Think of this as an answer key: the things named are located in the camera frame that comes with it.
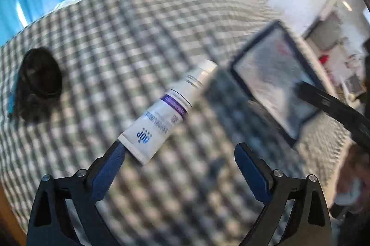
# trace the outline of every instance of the tablet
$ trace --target tablet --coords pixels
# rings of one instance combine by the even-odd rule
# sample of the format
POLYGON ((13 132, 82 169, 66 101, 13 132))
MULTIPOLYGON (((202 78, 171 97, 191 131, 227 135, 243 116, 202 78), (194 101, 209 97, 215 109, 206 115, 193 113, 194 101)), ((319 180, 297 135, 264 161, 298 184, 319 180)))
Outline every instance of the tablet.
POLYGON ((319 111, 296 95, 296 85, 302 81, 325 89, 280 21, 247 42, 231 64, 231 73, 248 97, 272 117, 291 146, 303 124, 319 111))

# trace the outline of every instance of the checkered tablecloth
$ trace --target checkered tablecloth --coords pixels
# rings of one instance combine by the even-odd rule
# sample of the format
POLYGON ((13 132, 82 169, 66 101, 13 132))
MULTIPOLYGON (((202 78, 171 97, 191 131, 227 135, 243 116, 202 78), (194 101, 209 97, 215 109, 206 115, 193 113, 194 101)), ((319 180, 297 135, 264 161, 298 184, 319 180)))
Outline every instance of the checkered tablecloth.
MULTIPOLYGON (((262 0, 83 0, 5 44, 0 178, 22 228, 27 230, 44 174, 57 178, 88 168, 170 83, 205 58, 223 67, 205 95, 146 166, 126 159, 98 203, 118 239, 124 245, 237 245, 262 208, 234 161, 234 147, 242 141, 272 169, 299 177, 315 173, 324 186, 347 131, 319 115, 298 151, 292 150, 250 108, 227 72, 246 39, 278 17, 262 0), (9 120, 9 93, 22 57, 40 46, 50 49, 62 70, 60 105, 49 122, 9 120)), ((287 214, 275 242, 286 220, 287 214)))

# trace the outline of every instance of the metal screw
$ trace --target metal screw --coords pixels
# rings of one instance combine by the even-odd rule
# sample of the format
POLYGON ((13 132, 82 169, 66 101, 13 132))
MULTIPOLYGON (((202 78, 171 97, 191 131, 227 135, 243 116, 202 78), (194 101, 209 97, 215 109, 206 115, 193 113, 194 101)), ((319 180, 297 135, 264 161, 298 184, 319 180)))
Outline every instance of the metal screw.
POLYGON ((85 169, 79 169, 76 172, 77 177, 84 177, 86 175, 87 171, 85 169))
POLYGON ((313 174, 311 174, 310 176, 308 176, 308 178, 310 179, 310 181, 312 181, 312 182, 316 182, 317 180, 318 180, 318 178, 315 176, 315 175, 313 175, 313 174))
POLYGON ((283 177, 284 173, 281 170, 274 170, 274 175, 276 177, 283 177))
POLYGON ((42 181, 48 181, 49 179, 51 179, 51 175, 50 174, 46 174, 42 177, 42 181))

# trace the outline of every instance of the white tube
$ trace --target white tube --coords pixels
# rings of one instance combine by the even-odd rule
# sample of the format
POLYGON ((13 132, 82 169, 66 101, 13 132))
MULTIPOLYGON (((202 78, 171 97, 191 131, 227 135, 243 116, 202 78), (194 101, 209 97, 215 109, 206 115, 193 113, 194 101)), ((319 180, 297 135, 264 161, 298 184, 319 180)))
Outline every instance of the white tube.
POLYGON ((183 121, 216 69, 217 64, 204 60, 173 84, 160 100, 121 133, 118 140, 142 165, 158 151, 175 125, 183 121))

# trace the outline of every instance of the tablet screen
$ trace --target tablet screen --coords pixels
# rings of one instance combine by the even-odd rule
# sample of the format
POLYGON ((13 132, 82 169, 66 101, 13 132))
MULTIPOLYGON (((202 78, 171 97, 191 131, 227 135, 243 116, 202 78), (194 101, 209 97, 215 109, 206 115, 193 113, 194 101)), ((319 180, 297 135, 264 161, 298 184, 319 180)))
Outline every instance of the tablet screen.
POLYGON ((295 86, 301 81, 315 84, 286 35, 282 27, 275 26, 244 53, 234 71, 288 135, 297 139, 302 123, 317 109, 296 96, 295 86))

